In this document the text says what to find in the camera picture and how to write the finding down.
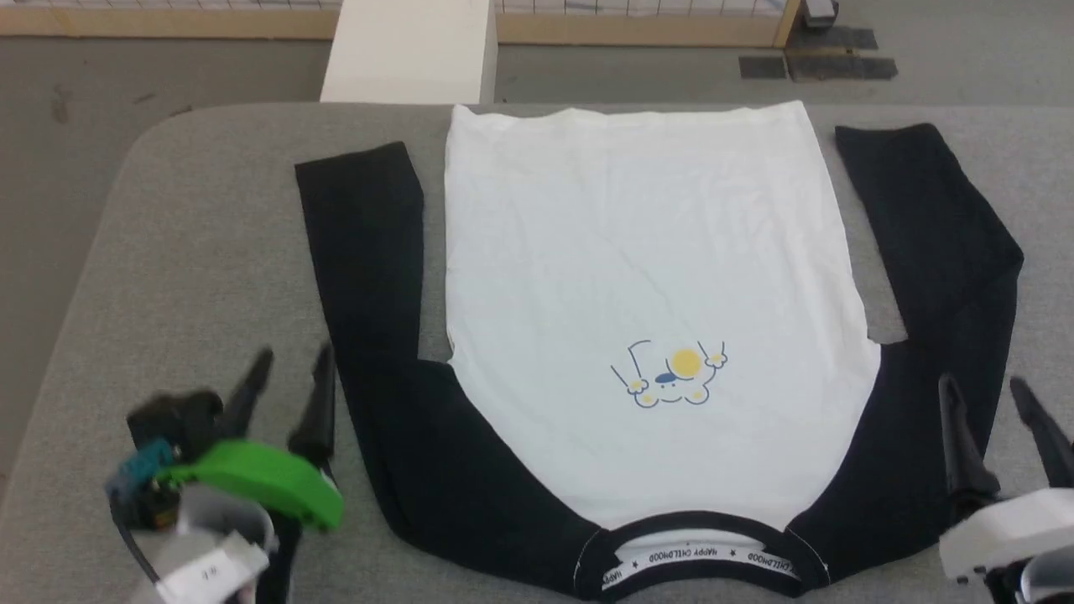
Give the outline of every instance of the cartoon character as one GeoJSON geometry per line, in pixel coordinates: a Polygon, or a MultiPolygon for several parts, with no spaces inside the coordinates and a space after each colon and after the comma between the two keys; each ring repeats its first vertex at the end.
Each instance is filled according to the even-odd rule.
{"type": "Polygon", "coordinates": [[[627,382],[614,365],[611,366],[612,373],[639,407],[649,408],[656,403],[683,400],[700,405],[709,400],[709,383],[715,378],[716,371],[727,363],[724,343],[720,344],[720,353],[712,356],[700,342],[697,348],[680,348],[670,357],[658,355],[655,348],[651,340],[641,340],[627,347],[637,379],[627,382]]]}

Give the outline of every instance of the gray tabletop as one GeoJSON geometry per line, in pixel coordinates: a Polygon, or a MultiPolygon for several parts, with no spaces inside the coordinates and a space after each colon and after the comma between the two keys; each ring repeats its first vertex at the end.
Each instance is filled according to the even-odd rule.
{"type": "MultiPolygon", "coordinates": [[[[558,107],[503,105],[536,115],[558,107]]],[[[728,107],[594,107],[605,111],[728,107]]],[[[1029,377],[1074,434],[1074,110],[809,107],[834,182],[870,331],[902,336],[860,202],[834,152],[832,127],[932,121],[1026,251],[1010,374],[1029,377]]],[[[0,509],[0,602],[113,603],[139,570],[112,527],[102,485],[132,450],[124,417],[149,393],[230,389],[255,350],[276,366],[252,436],[282,445],[325,340],[293,164],[404,141],[426,196],[422,355],[446,359],[444,141],[448,107],[258,105],[197,112],[147,132],[131,149],[68,313],[0,509]]],[[[566,601],[422,553],[388,530],[339,396],[335,470],[344,523],[309,535],[294,601],[566,601]]],[[[988,451],[1008,493],[1044,486],[1030,435],[1004,393],[988,451]]],[[[159,538],[144,537],[150,552],[159,538]]],[[[971,602],[978,587],[944,580],[935,550],[874,569],[810,602],[971,602]]],[[[666,584],[632,602],[777,602],[753,586],[666,584]]]]}

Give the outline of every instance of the white box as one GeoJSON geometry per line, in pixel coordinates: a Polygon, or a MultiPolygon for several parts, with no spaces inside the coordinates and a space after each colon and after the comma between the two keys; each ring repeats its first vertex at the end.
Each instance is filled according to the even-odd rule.
{"type": "Polygon", "coordinates": [[[661,0],[630,0],[627,14],[632,17],[653,17],[661,8],[661,0]]]}
{"type": "MultiPolygon", "coordinates": [[[[525,5],[532,13],[533,0],[525,5]]],[[[346,0],[321,102],[492,102],[497,58],[492,9],[491,0],[346,0]]]]}

